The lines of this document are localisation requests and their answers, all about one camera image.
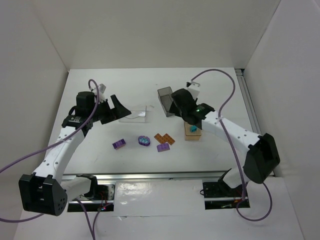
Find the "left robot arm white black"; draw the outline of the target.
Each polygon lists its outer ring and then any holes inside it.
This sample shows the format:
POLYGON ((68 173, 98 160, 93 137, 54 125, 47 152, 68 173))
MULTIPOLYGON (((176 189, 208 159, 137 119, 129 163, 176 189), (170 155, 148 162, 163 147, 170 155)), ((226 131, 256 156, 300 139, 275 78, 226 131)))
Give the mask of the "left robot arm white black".
POLYGON ((95 122, 104 125, 131 114, 115 95, 110 97, 113 108, 101 97, 101 93, 79 92, 76 105, 62 122, 56 143, 31 174, 21 176, 18 186, 25 211, 59 216, 67 203, 78 196, 93 199, 99 194, 101 189, 93 175, 78 174, 68 183, 62 183, 62 177, 73 154, 95 122))

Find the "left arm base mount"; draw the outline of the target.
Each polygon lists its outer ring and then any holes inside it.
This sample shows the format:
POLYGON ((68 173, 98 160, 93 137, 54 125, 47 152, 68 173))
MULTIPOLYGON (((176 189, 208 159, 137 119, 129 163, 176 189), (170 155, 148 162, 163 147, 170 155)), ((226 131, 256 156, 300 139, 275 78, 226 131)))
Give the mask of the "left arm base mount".
POLYGON ((116 193, 116 182, 115 181, 101 181, 98 182, 98 187, 94 195, 89 196, 88 193, 81 194, 75 199, 70 200, 67 206, 68 213, 83 213, 78 200, 83 204, 85 210, 89 213, 102 212, 113 212, 114 211, 114 200, 116 193))

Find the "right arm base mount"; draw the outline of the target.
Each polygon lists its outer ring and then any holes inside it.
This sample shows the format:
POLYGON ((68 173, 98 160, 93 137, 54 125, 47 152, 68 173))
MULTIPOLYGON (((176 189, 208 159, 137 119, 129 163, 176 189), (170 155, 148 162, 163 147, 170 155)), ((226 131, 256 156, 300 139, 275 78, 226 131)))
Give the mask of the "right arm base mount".
POLYGON ((206 210, 235 209, 242 201, 242 185, 230 188, 223 182, 203 182, 199 194, 204 197, 206 210))

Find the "small teal lego brick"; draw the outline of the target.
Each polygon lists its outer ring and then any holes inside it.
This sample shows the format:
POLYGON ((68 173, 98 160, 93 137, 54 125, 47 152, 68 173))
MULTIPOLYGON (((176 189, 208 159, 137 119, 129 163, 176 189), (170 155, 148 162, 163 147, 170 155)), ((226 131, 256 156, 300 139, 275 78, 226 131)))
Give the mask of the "small teal lego brick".
POLYGON ((191 126, 189 127, 189 131, 190 131, 191 133, 194 133, 194 132, 197 131, 197 127, 196 127, 195 125, 191 125, 191 126))

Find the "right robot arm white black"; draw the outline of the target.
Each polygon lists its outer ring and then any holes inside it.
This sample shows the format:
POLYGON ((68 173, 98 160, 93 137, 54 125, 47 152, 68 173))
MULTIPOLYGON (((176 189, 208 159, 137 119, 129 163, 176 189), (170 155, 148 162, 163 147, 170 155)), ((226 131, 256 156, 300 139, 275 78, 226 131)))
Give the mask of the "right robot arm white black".
POLYGON ((262 184, 279 165, 280 157, 272 135, 259 135, 219 116, 219 112, 208 104, 197 104, 187 89, 173 92, 171 98, 170 113, 233 145, 234 150, 245 157, 244 164, 240 165, 241 171, 229 170, 222 177, 228 187, 234 189, 249 181, 262 184))

